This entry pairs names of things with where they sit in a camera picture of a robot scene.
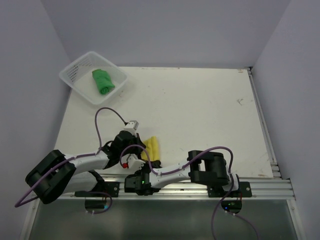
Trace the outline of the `yellow microfiber towel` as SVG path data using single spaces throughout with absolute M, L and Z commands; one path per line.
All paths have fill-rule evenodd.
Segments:
M 144 148 L 149 155 L 149 159 L 151 162 L 151 166 L 155 169 L 160 169 L 161 161 L 160 161 L 160 148 L 158 140 L 155 136 L 152 136 L 143 141 Z

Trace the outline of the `green microfiber towel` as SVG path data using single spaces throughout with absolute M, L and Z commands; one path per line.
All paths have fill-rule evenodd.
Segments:
M 96 69 L 92 71 L 92 78 L 95 81 L 98 92 L 101 95 L 108 94 L 111 90 L 113 90 L 116 87 L 111 80 L 111 76 L 105 70 Z

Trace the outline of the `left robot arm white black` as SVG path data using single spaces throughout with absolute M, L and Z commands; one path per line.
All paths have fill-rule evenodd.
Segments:
M 141 154 L 145 147 L 139 134 L 122 130 L 97 152 L 67 156 L 55 149 L 27 174 L 25 182 L 43 204 L 71 192 L 83 197 L 106 197 L 107 184 L 97 171 L 116 165 L 128 168 L 128 163 L 122 160 L 125 155 L 144 164 Z

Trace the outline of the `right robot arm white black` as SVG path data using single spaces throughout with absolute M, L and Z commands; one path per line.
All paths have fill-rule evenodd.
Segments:
M 160 160 L 146 162 L 140 170 L 125 178 L 124 191 L 139 196 L 158 193 L 165 186 L 189 180 L 194 184 L 207 186 L 219 197 L 235 196 L 241 190 L 239 178 L 230 173 L 224 155 L 219 152 L 207 152 L 192 161 L 200 154 L 199 150 L 188 152 L 188 158 L 180 163 L 162 167 Z

